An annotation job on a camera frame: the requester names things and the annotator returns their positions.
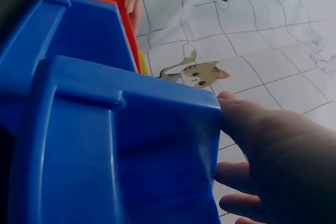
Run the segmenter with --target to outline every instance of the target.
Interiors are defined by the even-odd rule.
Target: cat ear
[[[218,61],[210,61],[210,62],[207,62],[207,64],[210,64],[210,65],[216,65],[218,63]]]
[[[220,70],[217,79],[225,79],[228,78],[229,76],[230,75],[227,72]]]

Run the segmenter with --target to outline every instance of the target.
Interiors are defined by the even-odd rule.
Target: white tiled background
[[[183,47],[196,50],[196,62],[217,61],[230,77],[206,90],[236,93],[239,99],[271,110],[292,110],[336,129],[336,8],[334,0],[144,0],[138,45],[147,52],[152,76],[183,60]],[[329,63],[326,73],[312,59]],[[180,66],[172,72],[181,72]],[[233,140],[221,133],[218,161],[242,162]],[[214,184],[216,202],[234,190]],[[221,222],[237,216],[218,209]]]

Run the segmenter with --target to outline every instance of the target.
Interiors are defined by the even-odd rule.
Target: cat face
[[[219,70],[215,65],[217,62],[207,62],[186,67],[181,72],[181,78],[185,85],[195,88],[204,88],[217,79],[225,79],[229,74]]]

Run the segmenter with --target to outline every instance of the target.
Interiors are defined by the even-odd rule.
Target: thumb
[[[223,113],[222,130],[246,153],[252,130],[268,110],[252,102],[237,100],[234,94],[226,91],[218,95],[218,101]]]

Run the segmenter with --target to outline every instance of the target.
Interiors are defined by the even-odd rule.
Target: grid line
[[[251,5],[251,7],[252,7],[252,10],[253,10],[254,24],[255,24],[255,26],[256,26],[256,31],[257,31],[257,33],[261,36],[261,38],[267,43],[267,45],[269,46],[269,48],[271,49],[272,47],[271,47],[270,43],[268,43],[268,41],[261,35],[260,31],[258,30],[258,27],[257,27],[257,16],[256,16],[256,12],[255,12],[255,10],[254,10],[254,7],[253,7],[253,4],[252,4],[251,0],[248,0],[248,1],[249,1],[250,5]]]
[[[224,33],[224,35],[231,35],[231,34],[243,34],[243,33],[253,33],[253,32],[256,32],[256,31],[267,31],[267,30],[274,30],[274,29],[278,29],[278,28],[284,28],[284,27],[290,27],[290,26],[297,26],[297,25],[304,25],[304,24],[309,24],[309,23],[318,23],[318,22],[326,22],[328,21],[327,19],[323,19],[323,20],[316,20],[316,21],[311,21],[311,22],[302,22],[302,23],[297,23],[297,24],[292,24],[292,25],[287,25],[287,26],[277,26],[277,27],[274,27],[274,28],[267,28],[267,29],[259,29],[259,30],[253,30],[253,31],[237,31],[237,32],[231,32],[231,33]],[[143,34],[143,35],[139,35],[138,37],[142,37],[142,36],[146,36],[146,35],[149,35],[155,31],[161,31],[161,30],[164,30],[166,28],[162,28],[162,29],[158,29],[158,30],[154,30],[150,33],[147,33],[147,34]],[[206,37],[203,37],[203,38],[200,38],[200,39],[195,39],[195,40],[176,40],[176,41],[172,41],[172,42],[166,42],[166,43],[162,43],[162,44],[158,44],[157,46],[155,47],[159,47],[159,46],[163,46],[163,45],[167,45],[167,44],[171,44],[171,43],[176,43],[176,42],[197,42],[197,41],[200,41],[202,39],[206,39],[206,38],[210,38],[210,37],[213,37],[213,36],[219,36],[219,35],[223,35],[223,34],[212,34],[212,35],[208,35]]]
[[[328,98],[327,98],[327,96],[311,81],[311,80],[309,80],[308,79],[308,77],[304,74],[304,73],[302,73],[301,71],[300,71],[300,69],[294,64],[294,62],[287,56],[287,54],[285,54],[283,51],[281,51],[281,49],[277,49],[280,53],[282,53],[292,64],[293,64],[293,66],[299,71],[299,73],[301,73],[302,75],[303,75],[303,77],[307,80],[307,81],[309,81],[320,93],[321,93],[321,95],[323,95],[323,97],[325,98],[325,100],[327,101],[327,102],[329,102],[329,100],[328,100]]]
[[[299,42],[299,40],[298,40],[296,37],[294,37],[293,34],[291,34],[291,33],[289,32],[288,27],[287,27],[287,18],[286,18],[286,11],[285,11],[285,8],[284,8],[284,6],[282,5],[282,3],[281,3],[280,0],[277,0],[277,1],[279,2],[280,6],[281,6],[281,8],[282,8],[282,10],[283,10],[283,12],[284,12],[285,25],[286,25],[286,31],[287,31],[287,33],[288,33],[292,38],[294,38],[297,42]]]
[[[229,144],[229,145],[227,145],[227,146],[225,146],[225,147],[223,147],[223,148],[218,149],[218,151],[224,150],[224,149],[229,148],[229,147],[234,146],[234,145],[237,145],[237,144],[236,144],[236,143],[234,143],[234,144]]]
[[[143,7],[145,9],[145,12],[146,12],[146,16],[147,16],[147,20],[148,20],[148,25],[149,25],[149,33],[151,33],[151,30],[152,30],[152,26],[151,26],[151,22],[149,20],[149,15],[148,15],[148,11],[147,11],[147,8],[146,8],[146,5],[145,5],[145,1],[142,0],[143,2]],[[151,42],[149,40],[149,35],[148,35],[148,45],[149,45],[149,49],[152,49],[152,46],[151,46]]]
[[[308,114],[309,112],[312,112],[312,111],[314,111],[314,110],[316,110],[316,109],[318,109],[318,108],[320,108],[320,107],[322,107],[322,106],[325,106],[325,105],[327,105],[327,104],[330,104],[330,103],[332,103],[332,102],[326,102],[326,103],[324,103],[324,104],[321,104],[321,105],[319,105],[319,106],[317,106],[317,107],[315,107],[315,108],[313,108],[313,109],[311,109],[311,110],[308,110],[307,112],[303,113],[302,115],[306,115],[306,114]]]
[[[257,71],[254,69],[254,67],[250,64],[250,62],[248,62],[244,57],[242,57],[247,64],[250,65],[250,67],[253,69],[254,73],[256,73],[256,75],[258,76],[259,80],[262,82],[262,84],[264,85],[265,89],[267,90],[267,92],[269,93],[269,95],[271,97],[273,97],[274,101],[278,104],[278,106],[283,110],[283,108],[281,107],[280,103],[277,101],[277,99],[275,98],[275,96],[268,90],[268,88],[266,87],[265,83],[263,82],[263,80],[261,79],[261,77],[259,76],[259,74],[257,73]]]
[[[305,72],[308,72],[308,71],[311,71],[311,70],[314,70],[314,69],[317,69],[317,68],[316,67],[315,68],[311,68],[311,69],[303,71],[302,73],[294,73],[294,74],[291,74],[291,75],[286,76],[286,77],[281,77],[280,79],[277,79],[277,80],[274,80],[274,81],[265,82],[264,84],[259,84],[259,85],[253,86],[251,88],[248,88],[248,89],[240,90],[240,91],[236,92],[235,94],[239,94],[239,93],[242,93],[244,91],[247,91],[247,90],[250,90],[250,89],[254,89],[254,88],[257,88],[257,87],[261,87],[261,86],[264,86],[264,85],[267,85],[267,84],[270,84],[270,83],[273,83],[273,82],[276,82],[276,81],[280,81],[280,80],[283,80],[283,79],[286,79],[286,78],[289,78],[289,77],[298,76],[300,74],[303,74]]]

